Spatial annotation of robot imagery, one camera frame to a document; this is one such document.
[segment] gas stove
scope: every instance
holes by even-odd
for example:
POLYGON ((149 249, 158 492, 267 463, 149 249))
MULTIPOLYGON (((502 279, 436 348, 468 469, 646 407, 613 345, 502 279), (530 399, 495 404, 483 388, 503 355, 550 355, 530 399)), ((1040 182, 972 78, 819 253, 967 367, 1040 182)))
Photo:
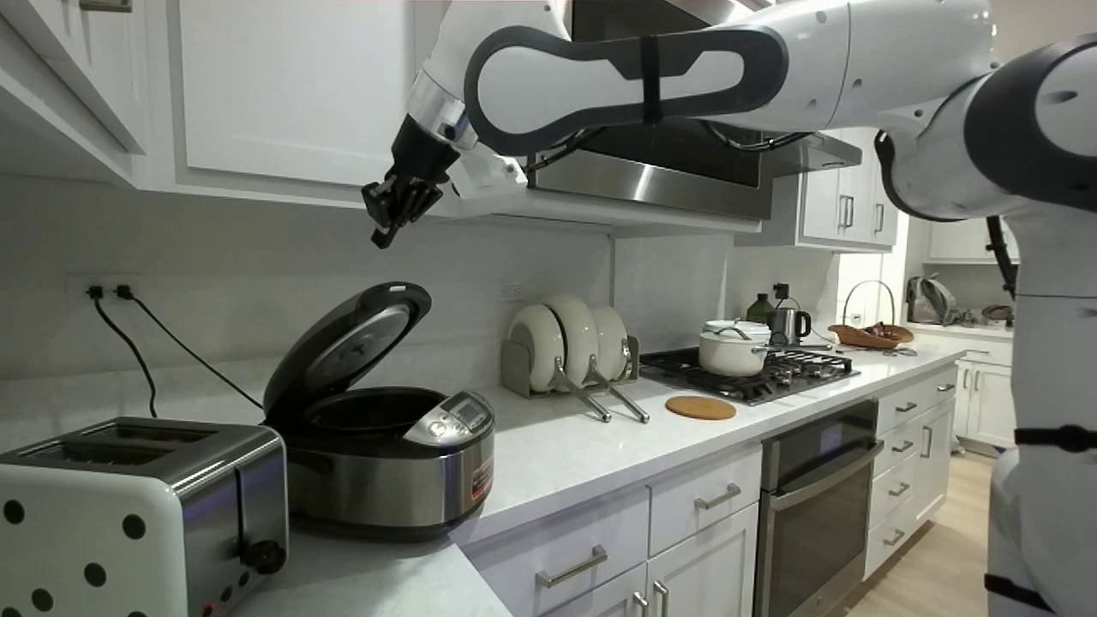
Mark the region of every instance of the gas stove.
POLYGON ((694 348, 668 348, 668 354, 646 354, 642 375, 668 385, 668 388, 694 388, 728 399, 776 399, 790 393, 801 393, 833 379, 853 375, 853 359, 837 348, 771 348, 766 371, 759 375, 720 375, 699 367, 699 354, 694 348))

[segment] stainless steel rice cooker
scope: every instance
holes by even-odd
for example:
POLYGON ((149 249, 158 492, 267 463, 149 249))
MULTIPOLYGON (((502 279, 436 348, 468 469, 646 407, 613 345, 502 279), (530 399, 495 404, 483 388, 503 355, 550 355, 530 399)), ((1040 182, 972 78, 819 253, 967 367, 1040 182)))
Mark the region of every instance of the stainless steel rice cooker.
POLYGON ((292 458, 295 513, 379 537, 434 537, 492 492, 495 413, 476 393, 351 389, 434 309, 390 279, 323 315, 275 371, 266 404, 292 458))

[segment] wooden cutting board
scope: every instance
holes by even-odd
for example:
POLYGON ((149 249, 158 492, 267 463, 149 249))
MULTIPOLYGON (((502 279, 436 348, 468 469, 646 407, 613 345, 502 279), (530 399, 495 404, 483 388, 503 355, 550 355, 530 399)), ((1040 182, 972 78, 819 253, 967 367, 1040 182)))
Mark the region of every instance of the wooden cutting board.
POLYGON ((687 413, 687 418, 704 418, 704 420, 728 420, 735 418, 735 404, 720 396, 668 396, 668 412, 687 413))

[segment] countertop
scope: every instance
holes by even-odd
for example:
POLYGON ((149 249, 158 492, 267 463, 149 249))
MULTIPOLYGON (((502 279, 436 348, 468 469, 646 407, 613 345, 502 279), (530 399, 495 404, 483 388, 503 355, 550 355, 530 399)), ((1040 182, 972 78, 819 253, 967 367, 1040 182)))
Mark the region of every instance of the countertop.
POLYGON ((492 594, 460 546, 498 537, 711 451, 823 418, 849 399, 878 396, 949 367, 959 354, 849 355, 856 375, 771 404, 739 404, 739 418, 729 420, 668 413, 667 396, 680 389, 656 379, 621 388, 653 413, 648 425, 638 425, 608 393, 599 399, 613 412, 611 425, 595 420, 572 396, 546 399, 488 388, 482 393, 498 412, 495 489, 475 521, 436 546, 375 546, 295 530, 292 564, 243 602, 239 617, 503 617, 507 606, 492 594))
POLYGON ((908 323, 908 330, 933 331, 933 337, 1016 340, 1016 330, 929 325, 929 323, 908 323))

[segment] oven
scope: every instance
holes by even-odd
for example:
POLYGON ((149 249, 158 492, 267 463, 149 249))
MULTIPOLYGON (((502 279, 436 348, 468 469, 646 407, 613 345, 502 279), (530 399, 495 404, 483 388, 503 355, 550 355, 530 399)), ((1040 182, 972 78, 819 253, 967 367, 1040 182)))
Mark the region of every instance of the oven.
POLYGON ((759 617, 837 612, 865 575, 878 404, 849 404, 766 441, 759 617))

